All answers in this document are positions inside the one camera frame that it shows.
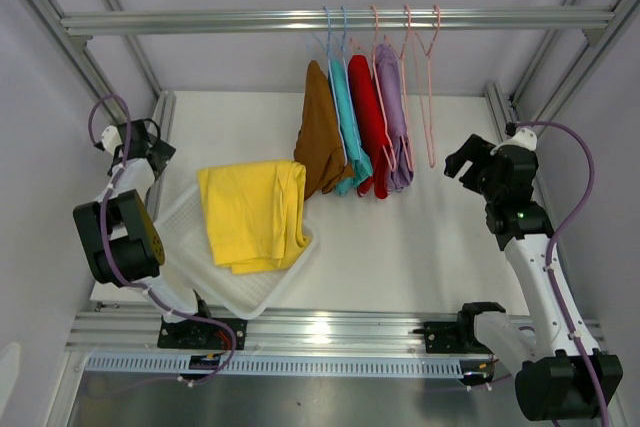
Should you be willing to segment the pink hanger of yellow trousers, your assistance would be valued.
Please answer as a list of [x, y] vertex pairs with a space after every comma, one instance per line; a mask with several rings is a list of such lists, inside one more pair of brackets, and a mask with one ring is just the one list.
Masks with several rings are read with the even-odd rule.
[[[419, 87], [419, 104], [422, 116], [423, 132], [426, 143], [428, 165], [434, 169], [437, 163], [435, 138], [434, 138], [434, 105], [433, 105], [433, 81], [432, 81], [432, 58], [433, 50], [439, 36], [442, 25], [442, 13], [438, 4], [433, 5], [433, 13], [435, 14], [435, 27], [429, 44], [426, 45], [420, 34], [415, 31], [412, 46], [414, 67], [416, 74], [416, 82]], [[422, 88], [422, 77], [418, 67], [417, 46], [420, 47], [421, 53], [425, 58], [425, 79], [426, 89]]]

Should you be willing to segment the yellow trousers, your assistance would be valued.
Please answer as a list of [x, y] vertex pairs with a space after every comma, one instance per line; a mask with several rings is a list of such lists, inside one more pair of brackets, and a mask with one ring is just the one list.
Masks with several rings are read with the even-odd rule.
[[303, 233], [306, 168], [277, 160], [197, 173], [214, 263], [234, 275], [289, 269], [309, 246]]

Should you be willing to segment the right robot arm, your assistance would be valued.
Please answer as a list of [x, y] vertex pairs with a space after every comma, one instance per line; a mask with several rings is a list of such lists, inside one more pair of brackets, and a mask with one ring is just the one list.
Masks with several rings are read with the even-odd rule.
[[533, 328], [525, 333], [497, 303], [467, 303], [456, 342], [472, 352], [484, 346], [498, 357], [528, 420], [599, 419], [607, 426], [623, 369], [586, 327], [552, 243], [555, 231], [533, 199], [536, 145], [527, 128], [498, 145], [473, 134], [445, 160], [446, 176], [483, 197], [487, 228], [516, 274]]

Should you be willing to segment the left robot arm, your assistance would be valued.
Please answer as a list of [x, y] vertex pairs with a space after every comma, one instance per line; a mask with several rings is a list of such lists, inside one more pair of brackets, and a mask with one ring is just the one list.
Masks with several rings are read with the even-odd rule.
[[160, 348], [202, 349], [216, 325], [205, 302], [164, 266], [165, 251], [145, 197], [175, 149], [151, 119], [109, 126], [96, 146], [113, 156], [107, 187], [74, 208], [73, 219], [96, 282], [134, 290], [162, 315]]

